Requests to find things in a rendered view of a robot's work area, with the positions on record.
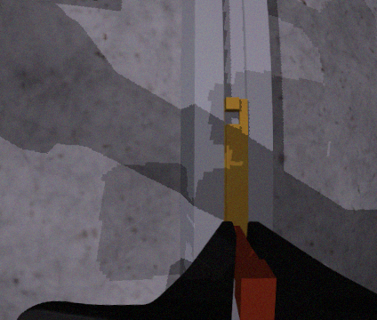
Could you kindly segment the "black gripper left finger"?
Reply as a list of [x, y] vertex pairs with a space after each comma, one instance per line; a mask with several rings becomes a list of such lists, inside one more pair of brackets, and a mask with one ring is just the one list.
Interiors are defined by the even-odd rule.
[[236, 238], [234, 223], [222, 221], [188, 270], [147, 305], [46, 301], [17, 320], [232, 320]]

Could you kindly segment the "grey flat bar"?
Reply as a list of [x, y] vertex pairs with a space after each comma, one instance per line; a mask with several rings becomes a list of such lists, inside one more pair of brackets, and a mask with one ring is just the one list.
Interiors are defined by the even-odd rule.
[[224, 221], [224, 100], [246, 99], [249, 221], [273, 231], [267, 0], [182, 0], [180, 276]]

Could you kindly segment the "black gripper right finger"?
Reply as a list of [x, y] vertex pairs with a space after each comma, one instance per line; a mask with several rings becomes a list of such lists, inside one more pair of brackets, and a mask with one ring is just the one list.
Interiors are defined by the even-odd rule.
[[312, 259], [257, 220], [246, 241], [277, 278], [274, 320], [377, 320], [377, 293]]

